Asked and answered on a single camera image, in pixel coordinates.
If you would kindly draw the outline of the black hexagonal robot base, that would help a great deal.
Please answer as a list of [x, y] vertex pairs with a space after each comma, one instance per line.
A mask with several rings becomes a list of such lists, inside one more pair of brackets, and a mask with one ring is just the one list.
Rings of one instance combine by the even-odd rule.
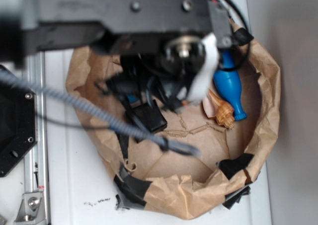
[[37, 142], [36, 94], [0, 84], [0, 176], [6, 177]]

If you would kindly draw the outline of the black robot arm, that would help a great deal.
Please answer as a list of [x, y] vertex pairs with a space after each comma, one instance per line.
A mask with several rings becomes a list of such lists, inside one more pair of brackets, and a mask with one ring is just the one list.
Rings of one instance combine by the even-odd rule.
[[206, 96], [219, 51], [232, 44], [227, 11], [212, 0], [0, 0], [0, 59], [90, 46], [151, 56], [165, 76], [185, 73], [179, 100]]

